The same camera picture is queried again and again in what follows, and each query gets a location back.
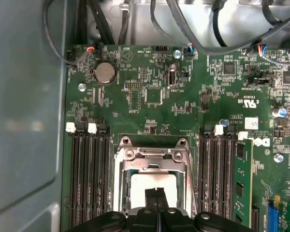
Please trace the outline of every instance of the motherboard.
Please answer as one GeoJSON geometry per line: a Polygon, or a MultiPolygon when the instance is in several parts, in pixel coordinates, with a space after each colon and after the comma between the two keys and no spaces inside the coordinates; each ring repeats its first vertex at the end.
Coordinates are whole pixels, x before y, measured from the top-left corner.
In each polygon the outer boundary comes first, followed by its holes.
{"type": "MultiPolygon", "coordinates": [[[[70,59],[86,46],[69,51],[70,59]]],[[[288,50],[267,50],[290,61],[288,50]]],[[[290,232],[290,66],[257,52],[97,46],[66,86],[61,230],[145,206],[290,232]]]]}

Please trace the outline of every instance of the blue capacitor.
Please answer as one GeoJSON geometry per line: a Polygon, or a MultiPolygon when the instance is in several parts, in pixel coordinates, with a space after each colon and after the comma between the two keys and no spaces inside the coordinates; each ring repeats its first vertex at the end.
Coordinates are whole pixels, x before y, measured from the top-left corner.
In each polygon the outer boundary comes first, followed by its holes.
{"type": "Polygon", "coordinates": [[[222,126],[224,126],[224,127],[227,127],[228,125],[230,125],[230,121],[227,120],[227,119],[221,119],[219,121],[219,124],[222,125],[222,126]]]}
{"type": "Polygon", "coordinates": [[[272,114],[274,117],[286,117],[287,110],[285,108],[277,108],[273,110],[272,114]]]}

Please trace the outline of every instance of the blue connector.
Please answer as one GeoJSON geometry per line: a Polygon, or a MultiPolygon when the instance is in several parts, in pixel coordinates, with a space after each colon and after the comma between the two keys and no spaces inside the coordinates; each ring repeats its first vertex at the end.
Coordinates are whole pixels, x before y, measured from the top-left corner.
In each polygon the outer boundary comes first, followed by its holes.
{"type": "Polygon", "coordinates": [[[279,211],[273,205],[267,206],[267,232],[278,232],[279,211]]]}

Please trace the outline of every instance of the green circuit board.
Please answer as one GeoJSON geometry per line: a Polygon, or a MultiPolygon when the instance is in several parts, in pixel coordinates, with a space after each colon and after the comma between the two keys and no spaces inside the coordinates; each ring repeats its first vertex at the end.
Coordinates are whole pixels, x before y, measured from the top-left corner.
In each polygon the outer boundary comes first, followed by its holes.
{"type": "MultiPolygon", "coordinates": [[[[86,48],[75,46],[71,57],[86,48]]],[[[284,50],[266,54],[290,60],[284,50]]],[[[290,198],[290,67],[246,50],[205,56],[189,48],[108,45],[68,70],[66,90],[65,120],[76,132],[64,138],[62,231],[112,210],[114,154],[124,135],[147,147],[187,139],[198,211],[260,232],[270,231],[270,205],[282,217],[281,203],[290,198]],[[108,84],[95,76],[103,62],[116,72],[108,84]],[[286,117],[273,115],[280,108],[286,117]],[[88,124],[101,134],[88,134],[88,124]]]]}

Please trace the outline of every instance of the gray metal panel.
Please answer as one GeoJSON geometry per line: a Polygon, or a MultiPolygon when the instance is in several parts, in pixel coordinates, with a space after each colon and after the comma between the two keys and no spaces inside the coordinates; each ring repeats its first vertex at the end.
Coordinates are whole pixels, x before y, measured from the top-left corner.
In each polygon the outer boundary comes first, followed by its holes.
{"type": "MultiPolygon", "coordinates": [[[[0,232],[59,230],[65,73],[44,36],[43,5],[0,0],[0,232]]],[[[66,6],[50,11],[59,48],[66,6]]]]}
{"type": "MultiPolygon", "coordinates": [[[[121,29],[119,9],[122,0],[103,1],[102,8],[111,24],[115,40],[118,40],[121,29]]],[[[155,16],[161,27],[177,41],[188,42],[175,23],[165,0],[156,0],[155,16]]],[[[214,0],[179,0],[180,7],[192,31],[203,46],[219,46],[212,29],[211,5],[214,0]]],[[[219,29],[227,45],[236,45],[247,41],[264,32],[271,25],[265,20],[261,0],[228,0],[219,14],[219,29]]],[[[150,0],[131,0],[130,25],[127,43],[140,45],[172,45],[173,42],[162,37],[153,27],[150,20],[150,0]]],[[[271,10],[274,15],[283,20],[290,17],[290,0],[274,0],[271,10]]],[[[91,13],[88,16],[88,35],[91,39],[99,38],[96,24],[91,13]]],[[[279,32],[269,38],[266,43],[271,48],[278,47],[287,36],[279,32]]]]}

